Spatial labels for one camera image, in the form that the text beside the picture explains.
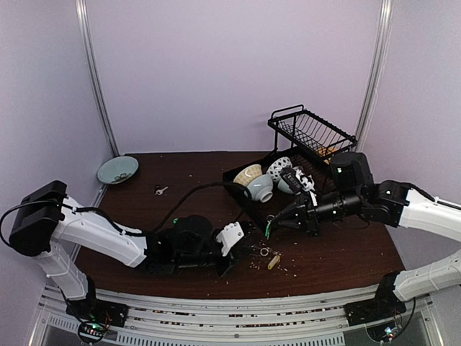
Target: dish rack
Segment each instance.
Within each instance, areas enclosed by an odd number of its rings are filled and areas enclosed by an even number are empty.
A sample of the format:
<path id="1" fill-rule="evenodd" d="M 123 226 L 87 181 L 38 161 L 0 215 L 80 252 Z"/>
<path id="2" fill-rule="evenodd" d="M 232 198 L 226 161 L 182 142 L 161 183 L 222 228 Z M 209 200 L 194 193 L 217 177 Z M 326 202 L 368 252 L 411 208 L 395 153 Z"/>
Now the dish rack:
<path id="1" fill-rule="evenodd" d="M 275 130 L 274 149 L 260 160 L 224 172 L 223 181 L 232 182 L 242 169 L 252 164 L 260 164 L 265 172 L 276 159 L 288 156 L 294 166 L 302 166 L 306 174 L 312 175 L 318 194 L 335 190 L 329 169 L 331 157 L 354 148 L 357 145 L 355 136 L 345 133 L 327 120 L 306 110 L 304 105 L 276 110 L 267 121 L 267 125 Z M 278 150 L 279 135 L 291 142 L 288 150 Z M 242 192 L 226 189 L 263 232 L 267 226 L 268 216 L 277 215 L 295 198 L 274 187 L 274 196 L 269 202 L 250 203 Z"/>

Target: table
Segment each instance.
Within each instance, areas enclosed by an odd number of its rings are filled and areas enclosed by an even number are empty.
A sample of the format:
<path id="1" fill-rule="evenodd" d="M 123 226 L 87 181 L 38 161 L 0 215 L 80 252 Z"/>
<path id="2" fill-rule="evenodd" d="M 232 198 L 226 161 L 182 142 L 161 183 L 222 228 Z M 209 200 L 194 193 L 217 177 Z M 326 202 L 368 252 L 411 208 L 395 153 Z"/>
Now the table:
<path id="1" fill-rule="evenodd" d="M 222 173 L 263 157 L 262 152 L 133 154 L 140 164 L 134 177 L 109 186 L 100 207 L 118 223 L 152 229 L 196 185 L 222 180 Z M 155 185 L 169 188 L 156 195 Z M 221 187 L 197 192 L 171 218 L 200 214 L 220 228 L 239 214 L 240 207 Z M 224 278 L 213 268 L 194 268 L 179 275 L 151 275 L 115 259 L 82 248 L 76 264 L 97 288 L 123 293 L 174 298 L 269 298 L 324 293 L 379 283 L 382 276 L 403 270 L 386 228 L 364 228 L 356 217 L 321 226 L 319 237 L 282 230 L 258 244 L 282 253 L 273 270 L 269 257 L 244 257 Z"/>

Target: wall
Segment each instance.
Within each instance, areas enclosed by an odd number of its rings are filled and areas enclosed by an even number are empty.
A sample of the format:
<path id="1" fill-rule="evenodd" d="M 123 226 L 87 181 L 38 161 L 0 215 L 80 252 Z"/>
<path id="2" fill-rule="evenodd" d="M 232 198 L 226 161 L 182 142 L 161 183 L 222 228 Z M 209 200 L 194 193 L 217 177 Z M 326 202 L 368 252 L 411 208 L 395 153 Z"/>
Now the wall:
<path id="1" fill-rule="evenodd" d="M 269 150 L 304 103 L 353 133 L 380 1 L 88 1 L 121 152 Z"/>
<path id="2" fill-rule="evenodd" d="M 93 201 L 109 149 L 75 1 L 0 1 L 0 112 L 0 213 L 54 179 L 81 203 Z M 31 259 L 0 244 L 1 345 L 26 344 L 44 282 Z"/>
<path id="3" fill-rule="evenodd" d="M 378 99 L 365 143 L 376 181 L 409 181 L 461 203 L 461 2 L 396 1 Z M 391 229 L 406 267 L 460 244 L 418 230 Z M 461 288 L 435 293 L 446 345 L 461 345 Z"/>

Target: light blue plate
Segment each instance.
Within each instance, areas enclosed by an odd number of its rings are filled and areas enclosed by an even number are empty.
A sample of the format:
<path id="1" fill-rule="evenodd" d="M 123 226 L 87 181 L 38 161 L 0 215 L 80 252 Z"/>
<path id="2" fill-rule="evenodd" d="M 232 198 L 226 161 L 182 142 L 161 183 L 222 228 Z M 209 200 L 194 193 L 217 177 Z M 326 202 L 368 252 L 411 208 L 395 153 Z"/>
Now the light blue plate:
<path id="1" fill-rule="evenodd" d="M 138 170 L 139 163 L 131 156 L 118 156 L 110 159 L 98 169 L 98 179 L 104 184 L 120 184 Z"/>

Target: key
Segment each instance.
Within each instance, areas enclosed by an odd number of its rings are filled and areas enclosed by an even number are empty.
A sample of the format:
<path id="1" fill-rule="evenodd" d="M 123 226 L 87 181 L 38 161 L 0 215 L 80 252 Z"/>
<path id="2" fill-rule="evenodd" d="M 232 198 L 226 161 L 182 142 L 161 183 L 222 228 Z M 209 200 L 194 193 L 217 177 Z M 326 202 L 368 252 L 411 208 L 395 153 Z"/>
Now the key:
<path id="1" fill-rule="evenodd" d="M 163 189 L 158 189 L 156 191 L 156 195 L 162 195 L 166 189 L 168 189 L 168 186 L 165 186 Z"/>

